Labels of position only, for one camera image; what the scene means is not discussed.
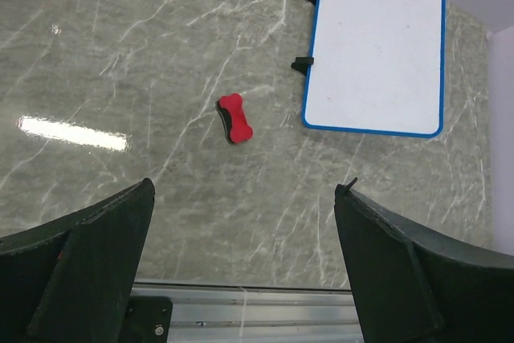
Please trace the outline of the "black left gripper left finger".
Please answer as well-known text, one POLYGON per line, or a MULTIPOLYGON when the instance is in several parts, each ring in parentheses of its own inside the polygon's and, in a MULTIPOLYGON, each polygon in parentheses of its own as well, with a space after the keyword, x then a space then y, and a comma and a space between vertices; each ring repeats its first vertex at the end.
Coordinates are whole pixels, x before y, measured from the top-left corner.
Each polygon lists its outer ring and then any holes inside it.
POLYGON ((155 201, 149 178, 1 239, 3 342, 115 342, 155 201))

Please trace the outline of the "aluminium mounting rail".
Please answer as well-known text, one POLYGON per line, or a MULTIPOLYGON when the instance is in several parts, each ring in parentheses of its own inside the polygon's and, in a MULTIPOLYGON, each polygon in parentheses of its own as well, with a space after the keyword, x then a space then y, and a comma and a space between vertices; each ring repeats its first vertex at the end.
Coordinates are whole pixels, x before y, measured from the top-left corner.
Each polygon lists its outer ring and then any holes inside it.
POLYGON ((350 291, 137 281, 134 296, 171 310, 150 331, 167 342, 362 342, 350 291))

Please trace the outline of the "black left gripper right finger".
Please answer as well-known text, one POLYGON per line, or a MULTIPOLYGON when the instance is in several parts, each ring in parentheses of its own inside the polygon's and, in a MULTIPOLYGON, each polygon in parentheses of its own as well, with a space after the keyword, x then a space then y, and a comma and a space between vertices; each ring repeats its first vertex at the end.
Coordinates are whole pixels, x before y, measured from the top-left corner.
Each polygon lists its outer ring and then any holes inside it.
POLYGON ((511 342, 513 258, 337 185, 334 214, 366 342, 511 342))

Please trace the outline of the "blue framed small whiteboard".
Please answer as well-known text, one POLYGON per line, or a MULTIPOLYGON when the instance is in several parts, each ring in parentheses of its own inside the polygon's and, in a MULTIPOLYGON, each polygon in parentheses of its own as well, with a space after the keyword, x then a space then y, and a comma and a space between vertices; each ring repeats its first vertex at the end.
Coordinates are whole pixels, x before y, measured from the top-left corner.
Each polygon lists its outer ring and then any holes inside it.
POLYGON ((446 0, 316 0, 302 120, 432 138, 444 125, 446 0))

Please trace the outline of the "red whiteboard eraser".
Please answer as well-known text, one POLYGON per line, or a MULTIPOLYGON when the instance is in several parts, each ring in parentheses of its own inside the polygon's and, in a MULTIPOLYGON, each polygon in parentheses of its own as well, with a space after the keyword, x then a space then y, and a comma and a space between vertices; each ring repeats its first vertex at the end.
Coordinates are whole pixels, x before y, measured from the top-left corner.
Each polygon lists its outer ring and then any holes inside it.
POLYGON ((222 119, 227 141, 241 144, 253 137, 253 129, 248 124, 243 110, 243 98, 238 93, 221 96, 216 102, 216 110, 222 119))

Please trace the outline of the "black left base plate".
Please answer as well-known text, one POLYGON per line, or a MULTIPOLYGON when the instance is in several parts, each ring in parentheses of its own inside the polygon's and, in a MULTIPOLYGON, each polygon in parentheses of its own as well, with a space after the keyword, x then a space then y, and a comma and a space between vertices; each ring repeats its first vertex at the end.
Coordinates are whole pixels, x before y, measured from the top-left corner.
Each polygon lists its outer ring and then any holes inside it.
POLYGON ((119 343, 166 343, 173 311, 164 296, 130 296, 119 343))

